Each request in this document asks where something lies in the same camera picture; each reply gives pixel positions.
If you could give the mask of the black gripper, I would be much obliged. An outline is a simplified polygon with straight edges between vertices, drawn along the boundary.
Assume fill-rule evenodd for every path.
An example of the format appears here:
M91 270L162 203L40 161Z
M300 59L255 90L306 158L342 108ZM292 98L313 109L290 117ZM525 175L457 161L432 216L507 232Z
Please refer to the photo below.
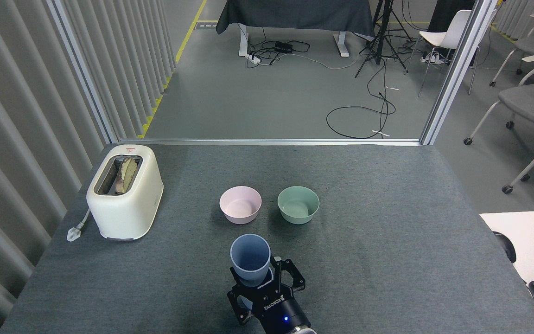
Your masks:
M239 325L256 317L267 334L293 334L312 325L294 297L305 289L305 278L291 259L271 256L273 281L261 289L259 284L235 277L235 285L227 293L232 311ZM282 282L282 273L292 279L291 285Z

